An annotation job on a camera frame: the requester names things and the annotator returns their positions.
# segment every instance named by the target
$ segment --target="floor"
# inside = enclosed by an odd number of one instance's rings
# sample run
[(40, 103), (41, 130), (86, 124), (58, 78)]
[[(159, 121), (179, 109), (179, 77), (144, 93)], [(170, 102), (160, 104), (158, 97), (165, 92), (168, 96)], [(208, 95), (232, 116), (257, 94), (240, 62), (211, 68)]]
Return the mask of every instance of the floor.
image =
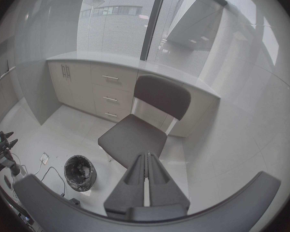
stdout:
[[(106, 215), (103, 203), (126, 171), (115, 160), (108, 162), (106, 154), (97, 143), (98, 138), (114, 125), (113, 122), (62, 105), (41, 126), (29, 109), (26, 100), (22, 98), (0, 123), (0, 131), (14, 131), (14, 135), (9, 140), (18, 138), (19, 141), (11, 152), (19, 157), (21, 164), (26, 166), (29, 173), (38, 171), (39, 159), (44, 152), (50, 156), (47, 164), (42, 164), (36, 175), (39, 179), (42, 179), (47, 169), (53, 166), (66, 180), (63, 173), (66, 160), (77, 154), (87, 157), (96, 168), (96, 182), (87, 193), (74, 191), (66, 183), (65, 198), (76, 198), (80, 200), (84, 209)], [(181, 139), (168, 137), (160, 160), (183, 193), (189, 197)], [(10, 177), (10, 170), (4, 169), (0, 172), (0, 185), (17, 200), (5, 184), (4, 175)], [(46, 175), (43, 183), (58, 194), (64, 190), (62, 180), (53, 169)]]

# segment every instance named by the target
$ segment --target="chair backrest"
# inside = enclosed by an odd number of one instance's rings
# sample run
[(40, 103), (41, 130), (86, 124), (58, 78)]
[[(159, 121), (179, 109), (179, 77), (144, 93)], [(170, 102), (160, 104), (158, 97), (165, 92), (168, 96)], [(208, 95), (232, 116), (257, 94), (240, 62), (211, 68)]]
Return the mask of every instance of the chair backrest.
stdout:
[(181, 120), (191, 101), (185, 88), (161, 77), (142, 75), (136, 80), (134, 96)]

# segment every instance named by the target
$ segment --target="trash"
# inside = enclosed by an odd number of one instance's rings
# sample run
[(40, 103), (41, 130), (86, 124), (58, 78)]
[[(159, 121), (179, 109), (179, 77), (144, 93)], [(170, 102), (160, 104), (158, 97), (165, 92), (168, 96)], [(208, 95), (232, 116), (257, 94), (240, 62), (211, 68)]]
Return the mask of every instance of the trash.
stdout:
[(97, 172), (93, 164), (84, 156), (70, 157), (64, 166), (67, 183), (75, 191), (88, 191), (95, 183)]

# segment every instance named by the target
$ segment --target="drawer handle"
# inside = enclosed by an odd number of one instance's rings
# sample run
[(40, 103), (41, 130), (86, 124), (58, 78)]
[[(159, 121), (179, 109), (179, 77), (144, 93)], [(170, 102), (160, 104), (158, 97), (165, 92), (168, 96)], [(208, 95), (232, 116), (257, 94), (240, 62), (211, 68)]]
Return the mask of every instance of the drawer handle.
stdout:
[(105, 96), (103, 98), (111, 100), (111, 101), (115, 101), (115, 102), (117, 101), (116, 99), (108, 98), (108, 97), (105, 97)]
[(117, 115), (115, 115), (115, 114), (109, 114), (109, 113), (105, 113), (105, 114), (117, 117)]
[(112, 77), (112, 76), (108, 76), (108, 75), (102, 75), (103, 77), (106, 77), (106, 78), (111, 78), (111, 79), (116, 79), (118, 80), (118, 77)]

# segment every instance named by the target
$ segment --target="chair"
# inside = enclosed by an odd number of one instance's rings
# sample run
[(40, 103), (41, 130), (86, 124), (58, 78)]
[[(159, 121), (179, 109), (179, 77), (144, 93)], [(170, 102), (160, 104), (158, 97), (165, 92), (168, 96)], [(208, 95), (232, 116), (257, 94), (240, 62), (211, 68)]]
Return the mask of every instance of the chair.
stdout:
[[(185, 88), (153, 75), (143, 75), (137, 79), (134, 97), (132, 113), (98, 139), (98, 145), (107, 155), (125, 168), (130, 166), (139, 152), (151, 151), (160, 156), (167, 135), (185, 115), (191, 100)], [(165, 133), (134, 115), (139, 99), (174, 117)]]

